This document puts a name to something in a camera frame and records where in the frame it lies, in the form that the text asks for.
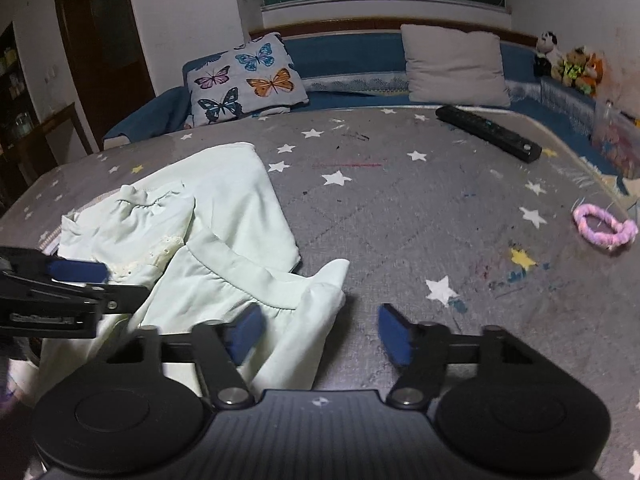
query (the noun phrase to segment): black remote control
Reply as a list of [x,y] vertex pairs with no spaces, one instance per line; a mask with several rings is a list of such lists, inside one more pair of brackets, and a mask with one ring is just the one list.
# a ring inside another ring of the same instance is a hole
[[520,136],[499,124],[455,106],[446,105],[436,110],[436,117],[462,130],[490,142],[501,150],[516,156],[523,162],[540,158],[542,148],[532,140]]

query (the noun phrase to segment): stuffed animal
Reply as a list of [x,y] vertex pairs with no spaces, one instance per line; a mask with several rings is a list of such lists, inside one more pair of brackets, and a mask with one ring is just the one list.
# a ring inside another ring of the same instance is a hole
[[540,35],[536,43],[536,51],[537,55],[533,62],[533,75],[536,77],[558,77],[561,80],[564,56],[558,50],[558,38],[556,38],[556,35],[550,30]]
[[591,54],[582,75],[575,80],[575,87],[585,95],[595,96],[596,87],[604,75],[604,62],[596,54]]
[[584,72],[588,59],[589,57],[584,53],[584,48],[581,46],[570,50],[566,54],[564,66],[562,67],[562,84],[564,86],[572,87],[575,85],[575,80]]

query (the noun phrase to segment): pink butterfly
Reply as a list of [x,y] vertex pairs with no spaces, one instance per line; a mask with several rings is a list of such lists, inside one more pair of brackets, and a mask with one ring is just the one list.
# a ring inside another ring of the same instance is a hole
[[207,88],[211,88],[213,85],[222,85],[222,83],[226,83],[229,81],[229,76],[227,73],[229,72],[229,65],[222,67],[219,72],[215,75],[207,72],[205,77],[199,77],[196,79],[196,85],[200,85],[200,88],[203,90]]

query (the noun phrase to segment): scrunchie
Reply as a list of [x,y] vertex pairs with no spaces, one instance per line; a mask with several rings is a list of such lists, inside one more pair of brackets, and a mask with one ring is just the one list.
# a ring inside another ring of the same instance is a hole
[[[613,233],[595,232],[587,225],[587,216],[594,216],[611,227]],[[603,208],[593,204],[582,204],[574,209],[574,221],[578,232],[585,240],[612,251],[616,247],[631,243],[638,234],[638,226],[632,220],[619,222]]]

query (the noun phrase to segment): round black disc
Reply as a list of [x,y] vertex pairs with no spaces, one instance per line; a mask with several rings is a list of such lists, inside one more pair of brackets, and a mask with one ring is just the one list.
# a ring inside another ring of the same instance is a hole
[[187,448],[204,423],[201,400],[171,379],[83,379],[67,378],[36,405],[33,439],[48,466],[100,476],[153,468]]
[[477,379],[449,390],[436,410],[447,443],[493,471],[556,475],[592,467],[609,413],[580,384],[500,385]]

